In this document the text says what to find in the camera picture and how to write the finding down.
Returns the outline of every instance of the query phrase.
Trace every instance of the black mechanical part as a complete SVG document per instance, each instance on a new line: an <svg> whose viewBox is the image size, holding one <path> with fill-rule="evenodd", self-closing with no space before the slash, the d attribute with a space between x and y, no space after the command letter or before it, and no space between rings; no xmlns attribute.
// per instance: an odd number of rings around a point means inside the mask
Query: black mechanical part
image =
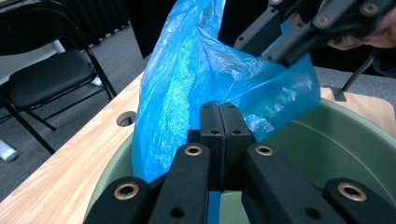
<svg viewBox="0 0 396 224"><path fill-rule="evenodd" d="M233 47L260 57L282 35L280 24L308 0L269 0L268 8L238 38Z"/></svg>
<svg viewBox="0 0 396 224"><path fill-rule="evenodd" d="M375 192L352 179L326 183L323 197L348 223L396 223L396 211Z"/></svg>
<svg viewBox="0 0 396 224"><path fill-rule="evenodd" d="M155 203L157 202L158 195L160 195L161 189L163 187L163 181L166 178L166 174L161 175L155 180L151 181L149 186L149 195L146 201L142 204L143 210L138 215L137 221L135 223L148 223L151 216L152 210Z"/></svg>
<svg viewBox="0 0 396 224"><path fill-rule="evenodd" d="M225 183L227 190L241 190L244 186L245 167L242 157L248 146L256 142L238 107L230 103L221 105L219 111L226 137Z"/></svg>
<svg viewBox="0 0 396 224"><path fill-rule="evenodd" d="M250 175L246 176L244 189L242 190L242 205L250 223L267 224L271 223L273 216L268 204L262 199L257 186Z"/></svg>
<svg viewBox="0 0 396 224"><path fill-rule="evenodd" d="M225 134L219 108L215 102L209 102L200 108L199 143L210 148L209 190L224 188Z"/></svg>
<svg viewBox="0 0 396 224"><path fill-rule="evenodd" d="M206 223L209 166L206 146L180 147L148 223Z"/></svg>
<svg viewBox="0 0 396 224"><path fill-rule="evenodd" d="M245 166L269 205L271 223L345 223L278 149L251 145Z"/></svg>
<svg viewBox="0 0 396 224"><path fill-rule="evenodd" d="M289 67L313 47L324 45L332 38L367 36L395 4L393 0L329 1L311 22L300 23L266 49L262 57Z"/></svg>
<svg viewBox="0 0 396 224"><path fill-rule="evenodd" d="M144 180L131 176L117 179L105 188L84 223L137 223L148 197L149 185Z"/></svg>

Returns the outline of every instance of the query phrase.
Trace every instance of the black folding chair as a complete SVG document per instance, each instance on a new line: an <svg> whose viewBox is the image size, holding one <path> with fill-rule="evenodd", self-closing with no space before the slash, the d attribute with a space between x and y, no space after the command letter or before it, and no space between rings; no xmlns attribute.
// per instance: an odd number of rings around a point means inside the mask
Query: black folding chair
<svg viewBox="0 0 396 224"><path fill-rule="evenodd" d="M9 77L8 94L2 94L0 99L0 105L3 105L51 154L54 153L53 148L19 114L20 111L55 130L46 119L102 90L106 91L110 100L117 94L92 54L75 15L67 7L53 1L25 1L0 10L0 56L28 52L57 39L67 39L77 49L57 53L15 72ZM83 49L88 57L82 54L80 49ZM82 97L44 119L32 112L91 83L96 77L99 77L103 84L99 91Z"/></svg>

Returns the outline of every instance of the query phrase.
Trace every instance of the table surface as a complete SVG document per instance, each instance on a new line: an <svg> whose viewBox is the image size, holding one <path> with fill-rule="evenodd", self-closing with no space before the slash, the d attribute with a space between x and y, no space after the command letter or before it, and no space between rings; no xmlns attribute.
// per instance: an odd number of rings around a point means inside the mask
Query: table surface
<svg viewBox="0 0 396 224"><path fill-rule="evenodd" d="M0 223L82 223L106 165L134 131L117 118L138 107L142 75L0 203ZM328 90L324 98L333 100ZM380 99L346 93L343 106L396 136L393 107ZM375 113L368 112L376 108Z"/></svg>

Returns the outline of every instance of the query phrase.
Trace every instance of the blue plastic bag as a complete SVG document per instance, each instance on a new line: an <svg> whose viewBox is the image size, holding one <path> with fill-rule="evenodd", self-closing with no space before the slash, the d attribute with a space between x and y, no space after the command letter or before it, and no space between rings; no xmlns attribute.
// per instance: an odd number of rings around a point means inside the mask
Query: blue plastic bag
<svg viewBox="0 0 396 224"><path fill-rule="evenodd" d="M217 40L224 4L179 0L169 14L141 83L134 176L150 182L166 173L209 101L237 105L259 142L318 105L307 55L288 69Z"/></svg>

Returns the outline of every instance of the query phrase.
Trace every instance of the green bowl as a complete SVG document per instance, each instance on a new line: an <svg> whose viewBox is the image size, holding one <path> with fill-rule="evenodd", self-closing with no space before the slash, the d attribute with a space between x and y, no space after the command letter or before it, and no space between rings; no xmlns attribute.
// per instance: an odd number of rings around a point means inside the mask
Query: green bowl
<svg viewBox="0 0 396 224"><path fill-rule="evenodd" d="M265 142L280 149L312 184L324 187L331 178L351 178L396 208L396 139L356 113L322 100L316 109ZM88 211L109 183L132 174L131 144L132 136L108 164ZM243 223L242 220L246 221L243 213L240 192L222 194L222 223Z"/></svg>

